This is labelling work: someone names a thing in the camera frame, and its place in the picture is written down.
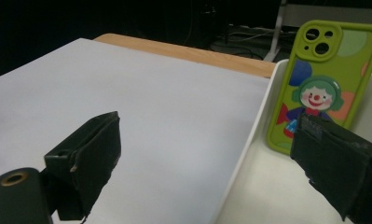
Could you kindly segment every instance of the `screw hole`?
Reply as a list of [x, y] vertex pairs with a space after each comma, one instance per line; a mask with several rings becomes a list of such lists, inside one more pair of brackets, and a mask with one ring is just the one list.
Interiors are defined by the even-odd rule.
[[0, 184], [4, 187], [13, 186], [16, 184], [19, 184], [23, 180], [25, 180], [28, 177], [28, 174], [25, 172], [18, 172], [11, 175], [6, 176], [2, 179]]
[[58, 156], [65, 156], [67, 154], [67, 150], [62, 150], [58, 152]]

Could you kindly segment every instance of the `clown illustration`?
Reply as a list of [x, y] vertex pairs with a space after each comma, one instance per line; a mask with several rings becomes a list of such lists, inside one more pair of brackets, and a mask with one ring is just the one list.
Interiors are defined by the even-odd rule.
[[282, 115], [285, 116], [284, 119], [288, 121], [283, 131], [290, 138], [294, 137], [296, 119], [301, 113], [331, 120], [326, 112], [328, 110], [337, 111], [344, 103], [338, 83], [333, 78], [327, 76], [306, 78], [293, 91], [292, 100], [300, 103], [301, 106], [289, 111], [282, 111]]

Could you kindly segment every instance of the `black cable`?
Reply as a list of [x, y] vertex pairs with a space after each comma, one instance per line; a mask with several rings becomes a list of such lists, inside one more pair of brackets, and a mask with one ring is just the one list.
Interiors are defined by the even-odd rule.
[[[226, 1], [226, 8], [230, 8], [230, 0]], [[226, 12], [226, 21], [225, 21], [225, 29], [224, 29], [224, 42], [228, 44], [228, 39], [229, 39], [229, 10], [225, 10]]]
[[193, 0], [190, 0], [190, 3], [191, 3], [191, 20], [190, 20], [190, 23], [189, 23], [189, 30], [188, 30], [188, 35], [187, 35], [187, 37], [186, 37], [186, 39], [185, 39], [185, 41], [183, 42], [183, 45], [185, 46], [186, 45], [186, 42], [188, 42], [188, 39], [191, 37], [191, 33], [192, 33], [192, 29], [193, 29], [193, 25], [194, 25], [194, 5], [193, 5]]
[[248, 48], [245, 48], [245, 47], [240, 47], [240, 46], [222, 46], [222, 45], [217, 45], [215, 43], [212, 43], [210, 46], [209, 46], [209, 49], [212, 50], [212, 51], [216, 51], [215, 49], [212, 48], [212, 46], [217, 46], [219, 48], [224, 48], [224, 49], [245, 49], [247, 52], [244, 53], [244, 52], [239, 52], [239, 53], [233, 53], [232, 55], [244, 55], [244, 54], [248, 54], [250, 55], [250, 58], [254, 59], [255, 57], [262, 60], [263, 57], [261, 57], [260, 55], [256, 54], [256, 53], [253, 53], [250, 49]]

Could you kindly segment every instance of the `white sheet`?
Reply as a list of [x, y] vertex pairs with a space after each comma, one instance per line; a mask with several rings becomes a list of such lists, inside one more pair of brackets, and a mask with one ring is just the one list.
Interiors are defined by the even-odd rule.
[[122, 156], [87, 223], [209, 223], [268, 82], [78, 39], [0, 77], [0, 175], [41, 171], [61, 140], [116, 110]]

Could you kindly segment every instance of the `wooden table edge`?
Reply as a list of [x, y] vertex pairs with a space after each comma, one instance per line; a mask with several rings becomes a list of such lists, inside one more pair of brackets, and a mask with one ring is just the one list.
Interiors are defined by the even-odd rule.
[[105, 34], [96, 37], [94, 40], [124, 48], [137, 49], [145, 52], [188, 60], [195, 63], [205, 63], [259, 77], [271, 77], [276, 64], [126, 35]]

